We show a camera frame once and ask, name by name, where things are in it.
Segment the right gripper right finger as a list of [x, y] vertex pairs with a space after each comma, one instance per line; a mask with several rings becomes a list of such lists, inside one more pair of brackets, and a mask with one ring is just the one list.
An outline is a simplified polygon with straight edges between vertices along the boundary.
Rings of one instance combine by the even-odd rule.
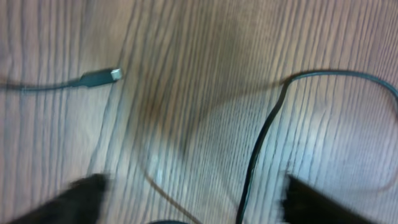
[[372, 223], [290, 174], [280, 205], [283, 221], [290, 224]]

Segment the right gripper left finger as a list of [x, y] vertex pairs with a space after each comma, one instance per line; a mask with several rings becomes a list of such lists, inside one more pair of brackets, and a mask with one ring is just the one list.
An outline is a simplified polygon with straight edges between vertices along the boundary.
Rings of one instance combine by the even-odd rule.
[[95, 224], [107, 189], [108, 176], [93, 174], [72, 182], [58, 196], [9, 223]]

